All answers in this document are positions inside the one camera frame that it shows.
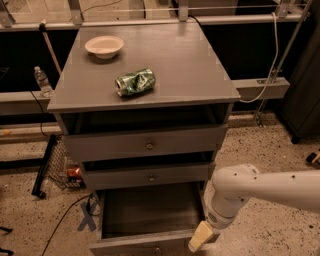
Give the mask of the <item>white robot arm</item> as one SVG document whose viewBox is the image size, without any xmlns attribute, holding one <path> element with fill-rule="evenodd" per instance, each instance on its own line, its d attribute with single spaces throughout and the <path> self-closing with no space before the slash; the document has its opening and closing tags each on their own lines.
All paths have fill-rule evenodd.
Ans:
<svg viewBox="0 0 320 256">
<path fill-rule="evenodd" d="M 211 185 L 213 193 L 205 193 L 206 220 L 200 222 L 188 243 L 191 252 L 230 226 L 251 198 L 320 213 L 319 171 L 260 173 L 251 164 L 241 164 L 215 170 Z"/>
</svg>

